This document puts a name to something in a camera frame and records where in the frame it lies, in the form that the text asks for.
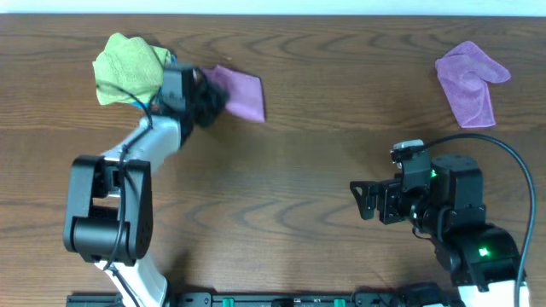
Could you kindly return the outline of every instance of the yellow-green cloth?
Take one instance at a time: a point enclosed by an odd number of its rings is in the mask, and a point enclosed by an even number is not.
[[[142,38],[126,38],[115,33],[93,62],[96,83],[115,84],[139,100],[148,102],[163,85],[163,68],[171,62],[171,52],[148,45]],[[101,105],[133,102],[127,94],[103,86],[96,97]]]

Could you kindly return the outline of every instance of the microfiber cloth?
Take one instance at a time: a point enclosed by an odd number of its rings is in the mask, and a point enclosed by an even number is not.
[[[264,93],[258,77],[234,72],[220,65],[213,69],[203,69],[203,72],[211,81],[229,93],[229,99],[225,105],[228,112],[253,122],[265,122]]]
[[[133,93],[140,101],[149,101],[163,85],[163,68],[171,62],[171,52],[148,45],[142,38],[126,38],[115,33],[93,62],[95,80],[115,84]],[[117,90],[96,92],[101,105],[133,102]]]
[[[464,42],[436,61],[438,79],[462,128],[496,124],[486,82],[499,84],[510,72],[475,43]]]

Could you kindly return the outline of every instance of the green light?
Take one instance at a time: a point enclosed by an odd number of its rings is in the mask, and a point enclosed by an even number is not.
[[[485,256],[489,256],[489,255],[490,255],[489,251],[488,251],[487,248],[485,248],[485,247],[480,248],[478,251],[479,251],[479,255],[480,255],[481,257],[485,257]]]

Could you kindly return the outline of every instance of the table surface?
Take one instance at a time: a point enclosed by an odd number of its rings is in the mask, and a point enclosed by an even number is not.
[[[100,270],[66,252],[61,233],[73,159],[111,148],[141,116],[96,100],[91,62],[115,32],[263,81],[266,124],[223,114],[154,176],[151,252],[177,290],[350,293],[423,281],[449,289],[433,246],[408,223],[361,220],[348,187],[392,177],[395,142],[462,131],[434,62],[467,40],[512,73],[490,86],[497,126],[479,131],[520,151],[544,204],[544,19],[3,15],[2,306],[63,305],[71,292],[114,291]],[[488,220],[520,246],[529,205],[518,166],[477,141],[439,153],[478,160]],[[537,217],[526,264],[535,305],[546,304],[545,222]]]

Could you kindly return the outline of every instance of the purple cloth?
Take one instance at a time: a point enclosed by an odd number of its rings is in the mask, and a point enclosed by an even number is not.
[[[464,42],[436,61],[438,79],[462,128],[495,125],[487,82],[502,83],[510,72],[475,43]]]
[[[258,77],[234,72],[217,65],[203,69],[205,75],[229,93],[226,110],[236,117],[253,122],[265,122],[264,94]]]

